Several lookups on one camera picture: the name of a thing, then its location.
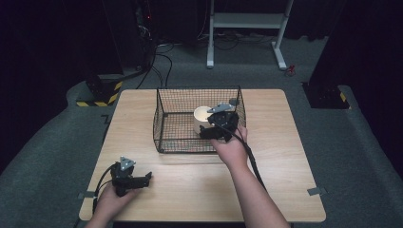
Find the metal stand leg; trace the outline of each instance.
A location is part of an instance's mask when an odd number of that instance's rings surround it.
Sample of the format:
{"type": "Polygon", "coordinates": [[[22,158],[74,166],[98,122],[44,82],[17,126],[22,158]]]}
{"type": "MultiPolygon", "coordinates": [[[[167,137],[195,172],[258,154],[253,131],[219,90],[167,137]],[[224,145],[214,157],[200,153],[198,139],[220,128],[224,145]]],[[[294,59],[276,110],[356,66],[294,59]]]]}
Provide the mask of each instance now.
{"type": "Polygon", "coordinates": [[[214,67],[214,0],[211,0],[210,9],[210,30],[208,37],[208,49],[207,49],[207,68],[214,67]]]}
{"type": "Polygon", "coordinates": [[[285,61],[282,57],[279,46],[281,44],[282,36],[284,35],[284,31],[287,26],[288,18],[290,17],[290,11],[291,7],[293,6],[293,2],[294,0],[288,1],[287,8],[284,12],[284,16],[282,17],[281,26],[278,32],[278,39],[276,40],[276,42],[272,42],[273,51],[275,52],[276,58],[278,60],[278,67],[282,70],[285,70],[287,68],[287,65],[285,65],[285,61]]]}

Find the black curtain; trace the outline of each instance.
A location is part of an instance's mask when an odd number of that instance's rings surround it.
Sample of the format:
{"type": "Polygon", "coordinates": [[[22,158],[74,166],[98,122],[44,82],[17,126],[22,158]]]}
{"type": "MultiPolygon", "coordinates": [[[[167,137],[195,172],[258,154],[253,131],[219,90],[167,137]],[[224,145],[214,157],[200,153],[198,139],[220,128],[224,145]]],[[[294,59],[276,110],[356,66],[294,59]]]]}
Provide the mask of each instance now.
{"type": "Polygon", "coordinates": [[[403,176],[403,2],[348,0],[310,85],[351,87],[359,108],[403,176]]]}
{"type": "Polygon", "coordinates": [[[83,81],[65,31],[62,1],[2,1],[0,172],[83,81]]]}
{"type": "Polygon", "coordinates": [[[284,36],[310,41],[329,36],[343,9],[345,0],[295,0],[284,36]]]}

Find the human hand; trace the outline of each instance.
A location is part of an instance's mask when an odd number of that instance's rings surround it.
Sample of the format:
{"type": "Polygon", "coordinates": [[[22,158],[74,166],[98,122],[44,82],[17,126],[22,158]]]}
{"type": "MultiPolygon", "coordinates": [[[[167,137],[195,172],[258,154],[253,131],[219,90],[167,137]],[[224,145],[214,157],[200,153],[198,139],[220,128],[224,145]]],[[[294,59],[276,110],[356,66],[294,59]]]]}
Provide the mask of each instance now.
{"type": "Polygon", "coordinates": [[[131,189],[123,197],[119,197],[116,195],[115,187],[108,183],[98,199],[95,213],[87,227],[105,227],[139,192],[140,189],[131,189]]]}
{"type": "MultiPolygon", "coordinates": [[[[246,127],[241,125],[238,126],[238,130],[235,132],[245,142],[247,141],[247,133],[248,130],[246,127]]],[[[227,165],[228,169],[247,167],[247,153],[243,144],[237,138],[232,137],[228,142],[210,140],[210,143],[216,149],[220,159],[227,165]]]]}

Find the black wire basket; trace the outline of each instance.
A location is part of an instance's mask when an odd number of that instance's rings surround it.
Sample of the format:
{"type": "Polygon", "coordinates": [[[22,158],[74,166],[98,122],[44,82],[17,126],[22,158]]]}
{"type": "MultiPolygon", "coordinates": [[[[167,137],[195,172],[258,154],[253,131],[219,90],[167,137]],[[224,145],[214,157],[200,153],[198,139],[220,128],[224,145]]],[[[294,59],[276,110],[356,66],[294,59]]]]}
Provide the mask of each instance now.
{"type": "Polygon", "coordinates": [[[215,152],[210,141],[201,139],[194,131],[193,113],[199,106],[214,107],[220,103],[233,104],[228,111],[237,112],[239,125],[246,126],[239,86],[158,88],[153,124],[157,151],[166,154],[215,152]]]}

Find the wooden table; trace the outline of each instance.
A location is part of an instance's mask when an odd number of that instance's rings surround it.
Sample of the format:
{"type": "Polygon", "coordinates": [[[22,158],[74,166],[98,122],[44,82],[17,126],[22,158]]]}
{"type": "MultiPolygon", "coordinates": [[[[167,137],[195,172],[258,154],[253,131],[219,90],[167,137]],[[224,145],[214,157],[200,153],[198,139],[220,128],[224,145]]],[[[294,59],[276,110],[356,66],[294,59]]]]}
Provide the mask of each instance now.
{"type": "MultiPolygon", "coordinates": [[[[218,155],[160,154],[153,142],[156,90],[125,90],[117,104],[88,191],[121,156],[136,161],[133,176],[153,172],[148,188],[119,221],[243,221],[233,182],[218,155]]],[[[289,222],[321,222],[326,214],[282,90],[243,89],[248,144],[270,196],[289,222]]],[[[85,199],[82,220],[92,215],[85,199]]]]}

